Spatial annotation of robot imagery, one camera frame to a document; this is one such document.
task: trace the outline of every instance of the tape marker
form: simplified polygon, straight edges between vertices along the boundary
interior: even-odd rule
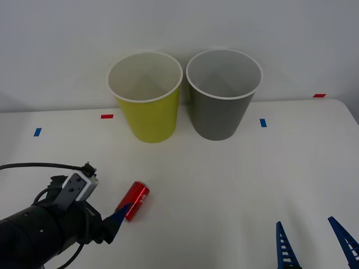
[[[313,98],[323,98],[326,94],[315,94]]]
[[[34,136],[40,136],[41,130],[42,130],[42,128],[37,128],[34,133]]]
[[[113,114],[101,115],[101,119],[112,119],[112,118],[113,118]]]
[[[260,120],[260,125],[262,127],[267,127],[267,123],[265,122],[265,119],[259,119]]]

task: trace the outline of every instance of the gray bracket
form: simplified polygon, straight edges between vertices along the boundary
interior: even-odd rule
[[[73,174],[52,204],[58,209],[66,211],[85,185],[86,182],[79,175]]]

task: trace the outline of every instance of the gray cup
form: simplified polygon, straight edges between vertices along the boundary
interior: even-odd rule
[[[234,134],[263,72],[257,61],[231,49],[207,50],[187,65],[191,118],[197,133],[209,140]]]

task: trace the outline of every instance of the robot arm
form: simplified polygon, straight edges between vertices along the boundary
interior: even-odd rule
[[[78,242],[78,250],[63,269],[84,244],[113,241],[130,205],[102,220],[86,202],[98,184],[95,171],[87,163],[68,177],[52,177],[30,207],[0,221],[0,268],[38,269]]]

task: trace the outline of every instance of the black cable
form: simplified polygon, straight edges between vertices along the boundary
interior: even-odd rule
[[[52,164],[52,163],[18,163],[18,164],[4,164],[0,165],[0,170],[7,168],[18,168],[18,167],[53,167],[53,168],[63,168],[70,170],[86,171],[86,169],[79,166],[72,166],[66,164]]]
[[[77,249],[77,251],[72,255],[72,257],[66,262],[64,263],[62,266],[60,266],[57,269],[64,269],[67,266],[70,265],[70,263],[72,263],[77,256],[80,254],[82,248],[84,247],[85,244],[85,240],[87,240],[88,236],[89,236],[89,231],[90,231],[90,218],[89,218],[89,214],[88,214],[88,210],[86,209],[86,204],[85,202],[81,202],[82,205],[82,209],[84,211],[85,214],[85,220],[86,220],[86,228],[85,228],[85,234],[84,234],[84,238],[82,239],[82,242],[79,245],[79,248]]]

